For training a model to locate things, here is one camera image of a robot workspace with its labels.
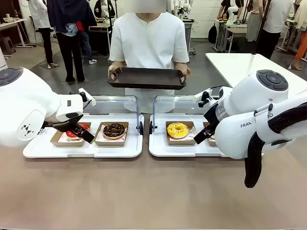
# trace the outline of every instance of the neck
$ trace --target neck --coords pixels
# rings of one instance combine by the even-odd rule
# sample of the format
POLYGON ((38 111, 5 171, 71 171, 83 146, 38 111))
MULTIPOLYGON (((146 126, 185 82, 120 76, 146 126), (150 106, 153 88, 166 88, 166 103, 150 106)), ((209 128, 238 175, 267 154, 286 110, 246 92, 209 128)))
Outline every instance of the neck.
POLYGON ((157 19, 160 16, 160 14, 161 13, 136 13, 136 16, 138 16, 141 20, 148 23, 157 19))

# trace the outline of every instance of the clear plastic lid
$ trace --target clear plastic lid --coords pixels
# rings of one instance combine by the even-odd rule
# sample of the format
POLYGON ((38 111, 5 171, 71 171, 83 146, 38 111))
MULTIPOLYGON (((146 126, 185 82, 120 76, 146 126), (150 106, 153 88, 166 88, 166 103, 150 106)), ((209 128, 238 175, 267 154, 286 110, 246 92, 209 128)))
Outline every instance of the clear plastic lid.
POLYGON ((152 131, 157 128, 155 119, 160 114, 186 114, 186 115, 203 115, 203 108, 199 108, 195 96, 179 95, 160 95, 153 102, 153 123, 152 131))
POLYGON ((140 131, 139 103, 136 96, 130 95, 112 95, 112 96, 94 96, 96 105, 89 104, 84 110, 84 114, 90 115, 109 115, 109 114, 135 114, 137 120, 137 129, 140 131))

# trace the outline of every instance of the gray skirt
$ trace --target gray skirt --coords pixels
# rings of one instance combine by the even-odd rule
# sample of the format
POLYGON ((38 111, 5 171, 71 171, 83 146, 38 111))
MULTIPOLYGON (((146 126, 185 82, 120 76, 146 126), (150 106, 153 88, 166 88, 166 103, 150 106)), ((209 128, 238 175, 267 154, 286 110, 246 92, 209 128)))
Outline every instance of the gray skirt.
POLYGON ((254 42, 257 40, 259 27, 262 17, 260 14, 251 13, 248 18, 248 32, 246 33, 246 39, 248 42, 254 42))

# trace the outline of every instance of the beige jacket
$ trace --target beige jacket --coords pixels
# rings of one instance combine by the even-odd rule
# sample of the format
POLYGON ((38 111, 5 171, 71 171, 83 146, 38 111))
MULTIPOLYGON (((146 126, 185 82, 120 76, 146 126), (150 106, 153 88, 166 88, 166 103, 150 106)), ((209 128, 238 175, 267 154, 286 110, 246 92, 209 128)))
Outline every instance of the beige jacket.
POLYGON ((294 20, 297 22, 297 29, 305 30, 307 28, 307 0, 301 1, 294 20))

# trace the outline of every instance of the chocolate donut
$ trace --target chocolate donut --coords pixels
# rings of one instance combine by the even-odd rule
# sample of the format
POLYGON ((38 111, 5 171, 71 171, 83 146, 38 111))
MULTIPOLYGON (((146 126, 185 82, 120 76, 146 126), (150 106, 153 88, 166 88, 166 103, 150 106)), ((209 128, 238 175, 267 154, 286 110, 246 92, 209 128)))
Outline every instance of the chocolate donut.
POLYGON ((125 132, 125 127, 119 123, 112 123, 104 127, 104 135, 110 139, 121 138, 125 132))

